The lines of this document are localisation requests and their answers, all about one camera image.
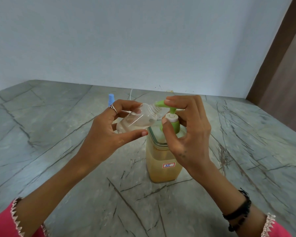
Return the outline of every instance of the marble countertop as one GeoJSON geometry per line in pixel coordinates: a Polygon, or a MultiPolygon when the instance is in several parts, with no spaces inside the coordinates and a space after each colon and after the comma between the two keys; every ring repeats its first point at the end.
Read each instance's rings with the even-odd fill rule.
{"type": "MultiPolygon", "coordinates": [[[[32,80],[0,91],[0,211],[76,154],[109,93],[127,99],[130,89],[32,80]]],[[[133,90],[132,98],[172,94],[133,90]]],[[[296,133],[246,100],[202,99],[212,161],[296,236],[296,133]]],[[[51,236],[236,236],[184,169],[175,181],[150,181],[145,140],[117,150],[65,196],[46,221],[51,236]]]]}

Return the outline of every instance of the blue bottle cap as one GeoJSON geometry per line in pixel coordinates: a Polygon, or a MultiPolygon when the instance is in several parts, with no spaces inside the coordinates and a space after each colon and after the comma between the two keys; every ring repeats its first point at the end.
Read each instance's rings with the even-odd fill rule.
{"type": "Polygon", "coordinates": [[[114,94],[109,94],[109,106],[114,103],[114,94]]]}

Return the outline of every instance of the bottle neck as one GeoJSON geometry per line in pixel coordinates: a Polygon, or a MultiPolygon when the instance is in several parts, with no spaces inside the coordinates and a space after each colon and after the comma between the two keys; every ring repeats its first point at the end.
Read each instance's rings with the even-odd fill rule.
{"type": "Polygon", "coordinates": [[[151,104],[148,106],[148,110],[151,114],[156,116],[161,111],[161,107],[157,107],[155,104],[151,104]]]}

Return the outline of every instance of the pink clothing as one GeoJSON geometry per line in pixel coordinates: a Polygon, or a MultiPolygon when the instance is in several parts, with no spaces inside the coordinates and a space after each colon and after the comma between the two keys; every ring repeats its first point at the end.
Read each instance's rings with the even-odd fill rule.
{"type": "MultiPolygon", "coordinates": [[[[15,206],[20,199],[15,199],[9,204],[8,208],[0,213],[0,237],[23,237],[22,227],[18,227],[20,222],[17,221],[15,206]]],[[[47,237],[47,232],[42,225],[32,237],[47,237]]]]}
{"type": "MultiPolygon", "coordinates": [[[[17,215],[15,206],[19,199],[9,204],[3,212],[0,213],[0,237],[23,237],[22,227],[19,221],[16,221],[17,215]]],[[[267,219],[263,228],[261,237],[292,237],[287,230],[275,221],[275,215],[267,214],[267,219]]],[[[32,237],[48,237],[44,225],[32,235],[32,237]]]]}

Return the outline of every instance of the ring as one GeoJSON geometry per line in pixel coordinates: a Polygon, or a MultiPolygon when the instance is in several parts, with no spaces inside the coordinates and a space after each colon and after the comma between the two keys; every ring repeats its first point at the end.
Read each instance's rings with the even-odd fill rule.
{"type": "Polygon", "coordinates": [[[112,109],[116,112],[116,115],[118,114],[118,113],[117,113],[117,110],[115,109],[115,107],[113,106],[113,104],[110,105],[109,108],[112,108],[112,109]]]}

